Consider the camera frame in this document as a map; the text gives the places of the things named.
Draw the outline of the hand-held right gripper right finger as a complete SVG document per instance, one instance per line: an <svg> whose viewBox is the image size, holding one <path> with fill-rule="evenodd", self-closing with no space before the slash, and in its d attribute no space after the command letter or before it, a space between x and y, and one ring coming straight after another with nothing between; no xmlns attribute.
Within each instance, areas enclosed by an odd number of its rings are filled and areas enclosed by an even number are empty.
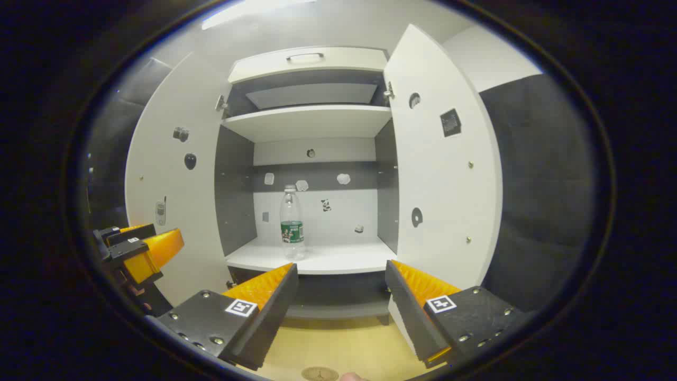
<svg viewBox="0 0 677 381"><path fill-rule="evenodd" d="M481 286L457 288L389 260L385 280L416 357L426 367L464 364L529 321L529 313Z"/></svg>

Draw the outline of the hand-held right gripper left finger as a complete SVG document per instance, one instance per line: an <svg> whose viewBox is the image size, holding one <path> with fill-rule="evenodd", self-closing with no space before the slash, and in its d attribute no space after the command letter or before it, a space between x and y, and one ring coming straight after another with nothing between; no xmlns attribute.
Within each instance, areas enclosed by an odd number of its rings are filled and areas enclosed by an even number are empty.
<svg viewBox="0 0 677 381"><path fill-rule="evenodd" d="M295 263L265 272L224 293L201 290L148 321L200 356L256 371L298 289Z"/></svg>

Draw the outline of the white cabinet door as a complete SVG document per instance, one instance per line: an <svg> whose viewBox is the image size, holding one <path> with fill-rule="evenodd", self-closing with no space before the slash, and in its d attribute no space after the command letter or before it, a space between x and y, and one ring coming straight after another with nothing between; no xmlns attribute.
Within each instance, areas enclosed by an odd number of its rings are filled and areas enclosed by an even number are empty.
<svg viewBox="0 0 677 381"><path fill-rule="evenodd" d="M215 158L222 114L218 98L229 89L222 73L189 53L162 80L142 111L126 160L125 206L131 225L179 229L184 247L155 284L179 305L196 292L224 291L226 265L215 207Z"/></svg>
<svg viewBox="0 0 677 381"><path fill-rule="evenodd" d="M397 260L459 289L479 286L500 230L501 162L474 85L408 25L384 69L399 189Z"/></svg>

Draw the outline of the white cabinet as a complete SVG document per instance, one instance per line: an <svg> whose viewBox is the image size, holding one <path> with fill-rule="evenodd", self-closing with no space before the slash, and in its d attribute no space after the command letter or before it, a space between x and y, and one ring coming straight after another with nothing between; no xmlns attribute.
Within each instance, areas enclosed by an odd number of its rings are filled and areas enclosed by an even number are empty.
<svg viewBox="0 0 677 381"><path fill-rule="evenodd" d="M295 106L389 107L383 71L314 70L229 84L229 117ZM294 184L306 255L290 313L295 318L375 316L388 323L387 260L398 247L398 155L392 118L374 138L254 142L222 126L215 158L217 227L234 283L290 262L280 205Z"/></svg>

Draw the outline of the round brown coaster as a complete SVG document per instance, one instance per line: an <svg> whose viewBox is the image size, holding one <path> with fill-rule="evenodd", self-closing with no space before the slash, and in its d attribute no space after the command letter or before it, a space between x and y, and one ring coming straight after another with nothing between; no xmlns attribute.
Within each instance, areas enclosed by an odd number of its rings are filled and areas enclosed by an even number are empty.
<svg viewBox="0 0 677 381"><path fill-rule="evenodd" d="M329 367L307 367L301 371L301 376L306 381L338 381L340 375L338 371Z"/></svg>

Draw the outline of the clear plastic bottle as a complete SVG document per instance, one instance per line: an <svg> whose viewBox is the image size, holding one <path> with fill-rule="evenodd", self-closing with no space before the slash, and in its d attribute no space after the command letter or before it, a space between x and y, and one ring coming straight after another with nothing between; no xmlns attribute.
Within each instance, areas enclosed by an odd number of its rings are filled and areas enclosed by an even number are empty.
<svg viewBox="0 0 677 381"><path fill-rule="evenodd" d="M290 262L298 262L305 258L305 236L303 231L303 215L297 188L294 184L285 186L285 193L280 205L280 232L283 254Z"/></svg>

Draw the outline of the white cabinet shelf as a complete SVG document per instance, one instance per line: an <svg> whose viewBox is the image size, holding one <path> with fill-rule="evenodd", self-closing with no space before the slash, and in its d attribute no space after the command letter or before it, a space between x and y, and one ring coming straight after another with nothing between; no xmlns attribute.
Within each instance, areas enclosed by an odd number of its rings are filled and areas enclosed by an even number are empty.
<svg viewBox="0 0 677 381"><path fill-rule="evenodd" d="M302 139L374 138L391 118L388 107L315 105L229 117L222 126L258 144Z"/></svg>

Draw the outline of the white cabinet drawer front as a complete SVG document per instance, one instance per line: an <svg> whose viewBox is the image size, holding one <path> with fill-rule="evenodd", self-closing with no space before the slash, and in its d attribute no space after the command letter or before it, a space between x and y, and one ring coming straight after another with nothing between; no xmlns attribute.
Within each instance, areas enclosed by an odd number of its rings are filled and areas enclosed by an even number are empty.
<svg viewBox="0 0 677 381"><path fill-rule="evenodd" d="M289 55L315 51L325 55L322 62L286 62ZM368 47L317 46L269 51L235 62L227 80L237 84L271 75L314 70L383 71L388 59L387 51Z"/></svg>

